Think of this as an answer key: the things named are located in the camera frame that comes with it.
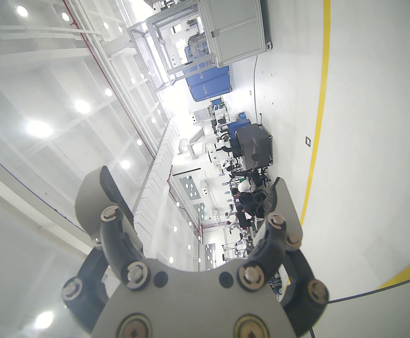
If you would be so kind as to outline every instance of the blue machine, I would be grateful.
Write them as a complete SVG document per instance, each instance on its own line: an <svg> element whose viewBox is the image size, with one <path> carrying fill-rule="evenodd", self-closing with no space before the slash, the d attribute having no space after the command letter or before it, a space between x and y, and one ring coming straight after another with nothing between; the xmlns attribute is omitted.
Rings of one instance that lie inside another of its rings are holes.
<svg viewBox="0 0 410 338"><path fill-rule="evenodd" d="M189 38L188 46L185 47L185 54L188 61L203 57L208 54L205 35L197 34ZM191 71L204 68L210 61L203 62L184 71L187 74ZM194 101L202 101L231 91L229 66L223 68L213 67L198 74L187 77L187 84Z"/></svg>

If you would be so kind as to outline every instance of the desk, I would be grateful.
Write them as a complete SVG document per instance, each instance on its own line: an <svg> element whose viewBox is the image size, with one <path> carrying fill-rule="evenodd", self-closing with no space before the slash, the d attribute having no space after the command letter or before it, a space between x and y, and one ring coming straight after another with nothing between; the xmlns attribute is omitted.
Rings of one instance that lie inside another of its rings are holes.
<svg viewBox="0 0 410 338"><path fill-rule="evenodd" d="M247 125L236 129L236 133L244 154L245 170L264 168L273 162L272 136L264 127Z"/></svg>

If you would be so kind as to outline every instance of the metal plate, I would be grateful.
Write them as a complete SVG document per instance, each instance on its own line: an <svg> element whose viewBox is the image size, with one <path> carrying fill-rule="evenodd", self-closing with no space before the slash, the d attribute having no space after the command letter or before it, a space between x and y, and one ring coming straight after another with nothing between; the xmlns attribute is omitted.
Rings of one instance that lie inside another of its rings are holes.
<svg viewBox="0 0 410 338"><path fill-rule="evenodd" d="M269 285L254 293L239 286L236 273L243 260L230 261L209 272L178 271L153 259L144 263L151 269L148 286L133 292L121 284L98 319L92 338L114 338L119 324L133 313L150 320L152 337L233 337L237 320L252 314L265 322L271 338L296 338ZM160 271L168 274L168 283L163 288L152 282ZM219 283L219 275L224 271L234 278L230 288Z"/></svg>

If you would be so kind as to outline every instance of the yellow floor line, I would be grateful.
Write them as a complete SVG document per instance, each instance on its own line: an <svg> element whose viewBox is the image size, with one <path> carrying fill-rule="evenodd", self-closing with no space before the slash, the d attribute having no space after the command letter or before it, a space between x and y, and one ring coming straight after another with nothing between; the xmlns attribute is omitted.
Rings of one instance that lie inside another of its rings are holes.
<svg viewBox="0 0 410 338"><path fill-rule="evenodd" d="M323 0L323 56L322 77L320 81L319 107L317 109L316 129L314 132L312 159L310 160L309 177L307 178L305 201L303 203L301 225L305 219L306 208L309 202L310 187L312 186L314 165L316 163L317 149L319 146L320 130L322 127L323 110L325 108L326 86L328 82L330 51L330 0Z"/></svg>

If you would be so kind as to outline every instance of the cable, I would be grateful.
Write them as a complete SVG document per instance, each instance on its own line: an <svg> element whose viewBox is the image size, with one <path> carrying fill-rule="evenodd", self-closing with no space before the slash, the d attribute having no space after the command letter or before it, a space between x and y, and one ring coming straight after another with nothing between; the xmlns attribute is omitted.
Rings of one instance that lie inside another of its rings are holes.
<svg viewBox="0 0 410 338"><path fill-rule="evenodd" d="M255 116L256 116L256 123L257 123L257 113L256 113L256 96L255 96L255 71L256 71L256 63L257 63L257 55L255 60L255 67L253 69L253 101L255 102Z"/></svg>
<svg viewBox="0 0 410 338"><path fill-rule="evenodd" d="M374 294L374 293L378 293L378 292L386 291L386 290L389 290L389 289L393 289L393 288L396 288L397 286L401 286L401 285L404 285L404 284L407 284L407 283L410 283L410 279L407 280L407 281L403 281L403 282L401 282L401 283L397 283L397 284L393 284L393 285L390 285L390 286L386 286L385 288L382 288L382 289L378 289L378 290L373 290L373 291L361 293L361 294L355 295L355 296L350 296L350 297L345 297L345 298L330 300L330 301L328 301L328 304L343 302L343 301L345 301L345 300L350 300L350 299L355 299L355 298L359 298L359 297L363 297L363 296L372 295L372 294Z"/></svg>

